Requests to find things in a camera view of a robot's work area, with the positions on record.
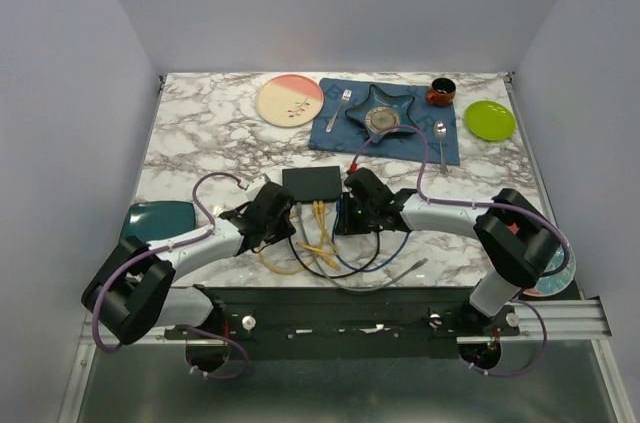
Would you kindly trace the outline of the dark grey network switch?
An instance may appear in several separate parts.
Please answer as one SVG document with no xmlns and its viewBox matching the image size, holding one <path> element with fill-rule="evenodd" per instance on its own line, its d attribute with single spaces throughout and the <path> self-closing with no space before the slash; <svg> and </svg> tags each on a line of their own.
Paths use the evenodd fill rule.
<svg viewBox="0 0 640 423">
<path fill-rule="evenodd" d="M 282 186 L 295 203 L 334 202 L 342 193 L 340 169 L 338 166 L 283 169 Z"/>
</svg>

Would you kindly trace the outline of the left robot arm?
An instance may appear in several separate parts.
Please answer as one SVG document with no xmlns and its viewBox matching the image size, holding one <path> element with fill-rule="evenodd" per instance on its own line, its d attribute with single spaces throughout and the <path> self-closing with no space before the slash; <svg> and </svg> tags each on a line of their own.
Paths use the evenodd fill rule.
<svg viewBox="0 0 640 423">
<path fill-rule="evenodd" d="M 211 297 L 173 283 L 218 260 L 275 244 L 295 233 L 289 220 L 294 198 L 267 182 L 254 198 L 214 221 L 165 240 L 121 240 L 86 287 L 81 302 L 92 313 L 94 342 L 105 352 L 130 345 L 151 329 L 188 326 L 201 338 L 222 323 Z"/>
</svg>

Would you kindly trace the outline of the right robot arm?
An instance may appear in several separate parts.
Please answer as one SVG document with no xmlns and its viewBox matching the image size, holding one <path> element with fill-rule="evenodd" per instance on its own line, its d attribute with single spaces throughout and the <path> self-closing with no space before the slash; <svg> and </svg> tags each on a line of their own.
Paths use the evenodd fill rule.
<svg viewBox="0 0 640 423">
<path fill-rule="evenodd" d="M 429 197 L 421 189 L 394 193 L 369 169 L 349 173 L 345 186 L 366 224 L 383 231 L 439 232 L 480 242 L 492 268 L 459 310 L 462 327 L 480 335 L 503 307 L 551 273 L 558 249 L 570 256 L 566 237 L 518 191 L 504 188 L 488 202 Z"/>
</svg>

